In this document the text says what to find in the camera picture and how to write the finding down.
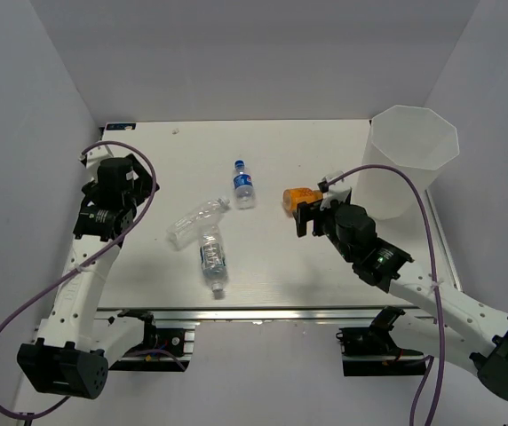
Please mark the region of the orange plastic bottle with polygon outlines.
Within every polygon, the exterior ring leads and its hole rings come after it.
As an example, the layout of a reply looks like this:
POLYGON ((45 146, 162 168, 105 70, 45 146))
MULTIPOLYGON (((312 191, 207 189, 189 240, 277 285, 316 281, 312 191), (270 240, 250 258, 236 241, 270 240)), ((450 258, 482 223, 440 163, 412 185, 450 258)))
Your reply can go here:
POLYGON ((319 190, 308 187, 290 188, 283 191, 282 206, 288 214, 293 214, 297 210, 298 204, 306 202, 308 204, 320 201, 323 198, 319 190))

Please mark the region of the small blue Pepsi bottle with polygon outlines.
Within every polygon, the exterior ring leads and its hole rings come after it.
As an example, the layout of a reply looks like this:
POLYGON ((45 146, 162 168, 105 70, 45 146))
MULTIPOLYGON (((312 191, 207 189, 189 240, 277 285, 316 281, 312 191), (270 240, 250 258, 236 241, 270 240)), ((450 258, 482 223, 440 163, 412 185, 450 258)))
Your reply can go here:
POLYGON ((256 204, 255 191, 250 172, 243 160, 234 162, 233 186, 237 208, 254 208, 256 204))

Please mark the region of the clear water bottle white-blue label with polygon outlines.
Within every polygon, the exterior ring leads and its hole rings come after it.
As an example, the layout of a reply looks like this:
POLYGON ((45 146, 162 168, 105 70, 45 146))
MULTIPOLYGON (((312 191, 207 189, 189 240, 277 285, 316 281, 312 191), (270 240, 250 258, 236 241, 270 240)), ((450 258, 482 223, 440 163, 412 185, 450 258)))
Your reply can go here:
POLYGON ((198 242, 204 282, 210 288, 214 298, 220 300, 225 296, 228 271, 219 227, 217 225, 202 227, 198 234, 198 242))

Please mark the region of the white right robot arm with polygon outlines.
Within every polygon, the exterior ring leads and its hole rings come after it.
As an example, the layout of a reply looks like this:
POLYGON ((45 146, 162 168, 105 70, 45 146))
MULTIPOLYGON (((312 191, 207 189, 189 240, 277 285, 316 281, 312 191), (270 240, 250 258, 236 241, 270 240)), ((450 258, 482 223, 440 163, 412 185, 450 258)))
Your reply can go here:
POLYGON ((467 355, 483 385, 508 401, 508 314, 484 306, 458 291, 436 289, 413 265, 410 254, 377 236, 376 224, 364 208, 333 201, 298 204, 293 214, 298 236, 309 222, 314 235, 325 235, 354 273, 365 283, 413 303, 426 312, 443 311, 443 322, 473 348, 467 355))

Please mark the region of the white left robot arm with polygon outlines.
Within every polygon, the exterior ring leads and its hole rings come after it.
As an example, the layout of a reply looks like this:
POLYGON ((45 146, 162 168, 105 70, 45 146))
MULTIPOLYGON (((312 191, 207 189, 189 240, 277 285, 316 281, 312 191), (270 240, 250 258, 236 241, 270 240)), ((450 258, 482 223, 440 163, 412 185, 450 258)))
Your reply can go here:
POLYGON ((157 332, 149 312, 123 310, 96 326, 95 315, 107 276, 117 259, 117 241, 137 208, 158 185, 138 159, 105 155, 91 170, 73 230, 66 272, 48 319, 34 343, 24 343, 17 362, 33 388, 45 394, 95 399, 108 369, 130 350, 151 352, 157 332))

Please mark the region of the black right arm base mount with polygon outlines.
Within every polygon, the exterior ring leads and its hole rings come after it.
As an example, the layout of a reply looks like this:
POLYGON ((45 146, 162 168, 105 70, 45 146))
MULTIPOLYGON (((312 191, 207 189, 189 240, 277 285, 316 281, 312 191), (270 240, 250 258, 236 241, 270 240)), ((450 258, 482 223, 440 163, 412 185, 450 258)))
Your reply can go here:
POLYGON ((385 307, 366 327, 342 327, 336 333, 341 346, 344 377, 421 376, 426 356, 399 347, 390 336, 401 308, 385 307))

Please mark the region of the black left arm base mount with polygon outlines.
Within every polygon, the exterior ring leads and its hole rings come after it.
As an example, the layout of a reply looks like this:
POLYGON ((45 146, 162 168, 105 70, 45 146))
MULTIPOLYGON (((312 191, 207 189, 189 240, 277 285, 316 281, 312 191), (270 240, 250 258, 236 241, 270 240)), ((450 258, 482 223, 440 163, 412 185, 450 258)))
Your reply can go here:
POLYGON ((194 330, 170 326, 152 312, 122 310, 108 318, 109 338, 99 340, 111 371, 183 372, 190 363, 194 330))

